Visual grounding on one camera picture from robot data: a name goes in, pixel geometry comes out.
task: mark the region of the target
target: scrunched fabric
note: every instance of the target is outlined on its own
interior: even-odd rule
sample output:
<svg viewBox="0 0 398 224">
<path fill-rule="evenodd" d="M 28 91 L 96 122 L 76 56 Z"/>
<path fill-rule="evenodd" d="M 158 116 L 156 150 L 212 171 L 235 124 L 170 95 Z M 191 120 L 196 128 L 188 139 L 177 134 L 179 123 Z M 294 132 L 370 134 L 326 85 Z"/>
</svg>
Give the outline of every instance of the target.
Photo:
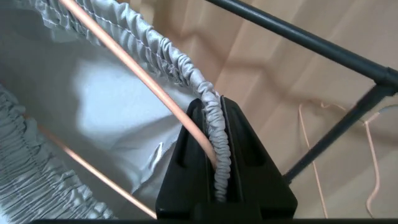
<svg viewBox="0 0 398 224">
<path fill-rule="evenodd" d="M 0 85 L 0 214 L 11 223 L 40 218 L 113 218 L 74 171 L 53 154 L 56 147 L 25 119 L 25 108 Z"/>
<path fill-rule="evenodd" d="M 230 151 L 225 133 L 225 119 L 220 96 L 192 64 L 190 58 L 175 48 L 147 24 L 142 16 L 113 0 L 76 0 L 76 2 L 126 50 L 137 62 L 155 76 L 188 87 L 204 105 L 208 135 L 217 157 L 215 171 L 216 198 L 226 200 L 230 173 Z M 56 0 L 16 0 L 19 7 L 40 12 L 44 24 L 52 29 L 63 29 L 95 45 L 101 42 L 77 18 Z"/>
</svg>

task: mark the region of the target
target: laundry bag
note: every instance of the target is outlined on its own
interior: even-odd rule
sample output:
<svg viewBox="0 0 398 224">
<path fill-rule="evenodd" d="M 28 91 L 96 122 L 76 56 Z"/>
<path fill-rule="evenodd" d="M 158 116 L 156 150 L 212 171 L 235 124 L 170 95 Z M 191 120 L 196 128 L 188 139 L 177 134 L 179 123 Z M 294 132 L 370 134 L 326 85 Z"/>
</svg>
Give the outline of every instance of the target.
<svg viewBox="0 0 398 224">
<path fill-rule="evenodd" d="M 225 201 L 231 161 L 213 85 L 128 4 L 76 2 L 183 110 L 201 99 Z M 115 218 L 119 208 L 38 124 L 125 190 L 152 187 L 154 201 L 181 129 L 173 114 L 57 0 L 0 1 L 0 34 L 0 222 Z"/>
</svg>

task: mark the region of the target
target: drying rack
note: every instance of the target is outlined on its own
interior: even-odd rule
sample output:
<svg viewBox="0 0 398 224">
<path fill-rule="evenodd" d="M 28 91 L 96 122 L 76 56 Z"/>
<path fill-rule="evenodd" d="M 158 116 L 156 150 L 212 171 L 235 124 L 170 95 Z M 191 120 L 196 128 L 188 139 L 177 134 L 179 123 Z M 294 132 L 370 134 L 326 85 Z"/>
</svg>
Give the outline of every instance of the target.
<svg viewBox="0 0 398 224">
<path fill-rule="evenodd" d="M 393 96 L 398 92 L 397 70 L 366 59 L 244 2 L 238 0 L 206 1 L 281 35 L 365 77 L 371 78 L 375 82 L 375 85 L 363 95 L 356 105 L 337 122 L 337 124 L 335 124 L 332 129 L 306 153 L 306 155 L 284 174 L 284 178 L 288 183 L 291 183 L 301 171 L 312 163 L 364 114 L 374 108 L 385 97 Z"/>
</svg>

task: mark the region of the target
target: ruffled fabric edge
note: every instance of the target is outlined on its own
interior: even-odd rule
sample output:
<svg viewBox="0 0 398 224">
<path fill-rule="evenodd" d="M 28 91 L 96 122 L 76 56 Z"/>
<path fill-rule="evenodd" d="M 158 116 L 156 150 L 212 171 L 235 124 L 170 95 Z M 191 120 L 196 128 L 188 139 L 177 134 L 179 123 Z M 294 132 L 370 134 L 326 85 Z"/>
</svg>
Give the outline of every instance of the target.
<svg viewBox="0 0 398 224">
<path fill-rule="evenodd" d="M 76 0 L 76 2 L 153 76 L 164 77 L 175 84 L 191 89 L 204 104 L 208 136 L 217 156 L 215 171 L 216 198 L 226 200 L 226 188 L 230 173 L 230 150 L 225 133 L 225 119 L 221 110 L 219 94 L 213 84 L 206 81 L 190 58 L 175 48 L 147 24 L 142 16 L 126 3 L 113 0 Z M 18 7 L 38 11 L 44 24 L 52 29 L 62 29 L 102 45 L 77 18 L 57 0 L 15 0 Z"/>
<path fill-rule="evenodd" d="M 40 218 L 114 218 L 72 170 L 53 154 L 57 146 L 25 119 L 25 108 L 0 85 L 0 213 L 9 223 Z"/>
</svg>

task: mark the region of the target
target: curtain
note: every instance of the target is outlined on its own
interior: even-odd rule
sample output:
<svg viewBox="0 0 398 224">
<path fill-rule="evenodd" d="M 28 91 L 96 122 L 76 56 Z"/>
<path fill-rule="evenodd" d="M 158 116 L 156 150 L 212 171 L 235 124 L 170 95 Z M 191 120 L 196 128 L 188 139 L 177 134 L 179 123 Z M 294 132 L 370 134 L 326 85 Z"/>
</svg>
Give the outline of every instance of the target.
<svg viewBox="0 0 398 224">
<path fill-rule="evenodd" d="M 286 172 L 307 149 L 298 107 L 308 99 L 352 107 L 374 83 L 337 63 L 235 16 L 204 0 L 125 0 L 188 54 L 217 91 L 237 102 L 260 140 Z M 245 0 L 348 50 L 398 68 L 398 1 Z M 367 114 L 398 103 L 386 98 Z M 344 115 L 340 110 L 303 106 L 308 138 L 314 145 Z M 373 202 L 375 217 L 398 217 L 398 110 L 371 123 L 381 173 Z M 363 125 L 355 124 L 317 160 L 326 207 L 332 218 L 369 215 L 365 201 L 374 171 Z M 313 169 L 292 183 L 296 217 L 323 217 Z"/>
</svg>

